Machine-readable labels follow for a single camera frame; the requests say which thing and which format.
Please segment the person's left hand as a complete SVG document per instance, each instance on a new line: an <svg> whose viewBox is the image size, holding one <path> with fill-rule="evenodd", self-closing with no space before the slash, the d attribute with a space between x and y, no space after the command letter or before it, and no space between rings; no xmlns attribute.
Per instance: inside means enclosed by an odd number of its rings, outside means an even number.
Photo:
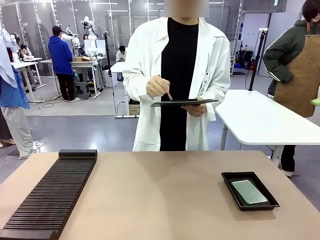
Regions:
<svg viewBox="0 0 320 240"><path fill-rule="evenodd" d="M199 118L201 117L203 114L206 113L207 111L207 107L205 104L201 104L201 105L186 105L186 106L182 106L182 109L186 110L189 115Z"/></svg>

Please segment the person's right hand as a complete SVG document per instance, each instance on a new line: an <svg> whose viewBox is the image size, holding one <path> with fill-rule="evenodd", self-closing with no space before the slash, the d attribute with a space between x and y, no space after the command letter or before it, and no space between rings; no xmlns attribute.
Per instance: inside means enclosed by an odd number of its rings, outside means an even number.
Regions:
<svg viewBox="0 0 320 240"><path fill-rule="evenodd" d="M169 93L170 82L159 75L154 75L147 82L146 93L151 97L162 97L163 95Z"/></svg>

